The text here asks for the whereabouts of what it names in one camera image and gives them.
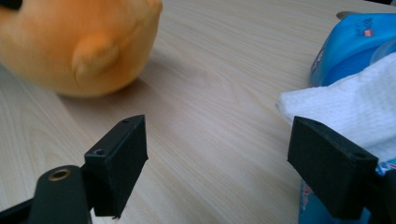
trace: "wooden table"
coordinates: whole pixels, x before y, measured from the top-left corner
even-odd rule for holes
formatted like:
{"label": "wooden table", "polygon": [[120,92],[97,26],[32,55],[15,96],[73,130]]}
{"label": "wooden table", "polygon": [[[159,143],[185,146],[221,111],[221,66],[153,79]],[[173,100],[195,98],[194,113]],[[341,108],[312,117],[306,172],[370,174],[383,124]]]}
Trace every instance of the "wooden table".
{"label": "wooden table", "polygon": [[94,223],[297,223],[301,179],[276,102],[307,87],[344,10],[396,12],[361,0],[163,0],[146,69],[122,91],[68,98],[1,68],[0,210],[145,114],[149,160],[130,201],[119,221]]}

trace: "orange plush toy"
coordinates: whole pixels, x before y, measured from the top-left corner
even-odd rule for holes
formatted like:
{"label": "orange plush toy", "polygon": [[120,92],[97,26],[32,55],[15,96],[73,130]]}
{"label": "orange plush toy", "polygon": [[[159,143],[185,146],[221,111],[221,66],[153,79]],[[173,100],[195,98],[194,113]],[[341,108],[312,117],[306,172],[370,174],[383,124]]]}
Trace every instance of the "orange plush toy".
{"label": "orange plush toy", "polygon": [[0,7],[0,63],[64,95],[117,91],[137,78],[161,0],[22,0]]}

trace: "white tissue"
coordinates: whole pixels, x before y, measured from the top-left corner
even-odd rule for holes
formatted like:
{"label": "white tissue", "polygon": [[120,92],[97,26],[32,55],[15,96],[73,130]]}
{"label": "white tissue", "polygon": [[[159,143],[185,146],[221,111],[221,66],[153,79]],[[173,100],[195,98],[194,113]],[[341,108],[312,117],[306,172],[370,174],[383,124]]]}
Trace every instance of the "white tissue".
{"label": "white tissue", "polygon": [[380,161],[396,158],[396,53],[329,87],[284,92],[277,104],[294,116],[322,122]]}

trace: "plush toy ear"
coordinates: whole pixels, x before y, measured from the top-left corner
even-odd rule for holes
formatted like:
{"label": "plush toy ear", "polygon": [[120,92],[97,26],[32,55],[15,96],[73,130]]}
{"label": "plush toy ear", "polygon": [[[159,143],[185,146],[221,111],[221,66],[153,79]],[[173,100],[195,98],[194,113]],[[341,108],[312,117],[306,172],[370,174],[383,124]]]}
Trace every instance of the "plush toy ear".
{"label": "plush toy ear", "polygon": [[119,46],[107,35],[86,36],[73,53],[73,72],[77,78],[94,76],[113,64],[119,54]]}

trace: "table surface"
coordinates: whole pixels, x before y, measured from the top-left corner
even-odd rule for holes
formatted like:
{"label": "table surface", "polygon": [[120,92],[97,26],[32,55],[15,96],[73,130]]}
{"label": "table surface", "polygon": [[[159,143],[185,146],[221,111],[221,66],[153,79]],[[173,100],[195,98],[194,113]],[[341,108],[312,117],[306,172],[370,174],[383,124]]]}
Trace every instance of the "table surface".
{"label": "table surface", "polygon": [[361,0],[163,0],[148,64],[132,85],[75,99],[0,68],[0,210],[83,154],[118,121],[146,115],[148,156],[120,220],[297,223],[301,179],[287,163],[284,91],[307,87],[339,11],[396,12]]}

